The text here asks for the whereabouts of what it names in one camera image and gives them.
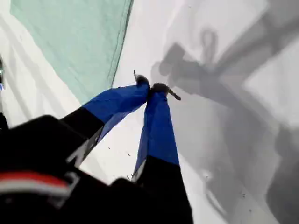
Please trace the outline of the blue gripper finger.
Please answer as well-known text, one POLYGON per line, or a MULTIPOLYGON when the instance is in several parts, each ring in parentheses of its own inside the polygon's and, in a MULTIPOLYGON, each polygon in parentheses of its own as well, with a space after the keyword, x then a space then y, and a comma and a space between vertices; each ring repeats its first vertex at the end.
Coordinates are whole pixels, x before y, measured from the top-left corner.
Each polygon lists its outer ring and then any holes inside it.
POLYGON ((108 89, 62 118, 73 131, 85 138, 83 146, 75 150, 67 162, 79 167, 107 133, 146 102, 149 81, 136 73, 134 78, 135 85, 108 89))
POLYGON ((147 195, 151 217, 167 224, 192 224, 190 206, 175 141, 167 85, 155 83, 149 91, 133 180, 147 195))

